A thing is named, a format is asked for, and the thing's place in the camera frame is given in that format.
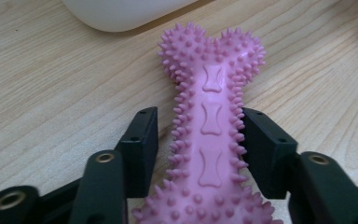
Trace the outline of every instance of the embossed bone pattern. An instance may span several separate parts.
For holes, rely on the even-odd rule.
[[[172,131],[173,169],[164,188],[145,198],[132,213],[139,223],[282,223],[274,208],[252,193],[240,174],[245,148],[238,142],[244,128],[241,87],[264,64],[264,48],[251,33],[222,32],[220,39],[189,23],[165,31],[160,43],[165,71],[177,83],[178,106]]]

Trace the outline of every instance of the pink rubber bone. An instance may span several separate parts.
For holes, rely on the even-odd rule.
[[[251,33],[240,29],[206,38],[205,31],[190,23],[165,31],[159,45],[165,71],[178,84],[178,106],[172,131],[173,169],[164,188],[145,199],[142,209],[132,210],[141,224],[150,223],[282,223],[272,220],[273,207],[260,193],[241,184],[247,164],[241,87],[259,73],[264,48]]]

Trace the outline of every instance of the pink dog toy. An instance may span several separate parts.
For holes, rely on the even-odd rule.
[[[134,209],[139,223],[282,223],[272,220],[274,208],[253,194],[239,170],[245,148],[241,87],[264,64],[264,48],[251,33],[222,32],[214,41],[190,23],[165,31],[159,44],[165,71],[178,83],[173,120],[172,181],[155,186],[156,195]]]

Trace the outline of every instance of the wooden table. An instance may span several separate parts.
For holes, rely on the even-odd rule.
[[[113,148],[134,114],[153,105],[161,184],[176,91],[157,43],[189,21],[207,35],[240,27],[260,36],[267,64],[244,89],[246,106],[274,119],[300,152],[336,159],[358,185],[358,1],[201,1],[111,34],[59,0],[0,0],[0,190],[32,185],[43,195],[79,178],[92,153]],[[290,223],[287,202],[273,203]],[[142,204],[129,200],[130,209]]]

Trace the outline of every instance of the black plastic bracket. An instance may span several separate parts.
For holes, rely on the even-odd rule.
[[[42,197],[30,186],[0,191],[0,224],[128,223],[127,198],[144,197],[158,152],[158,110],[139,111],[116,150],[92,155],[83,177]]]
[[[297,142],[267,115],[243,112],[243,159],[265,197],[284,199],[289,191],[295,224],[358,224],[358,188],[336,161],[316,152],[298,155]]]
[[[243,108],[246,126],[242,130],[245,141],[241,144],[248,151],[243,159],[249,164],[257,186],[269,199],[284,199],[290,171],[287,164],[293,162],[297,142],[266,114]]]

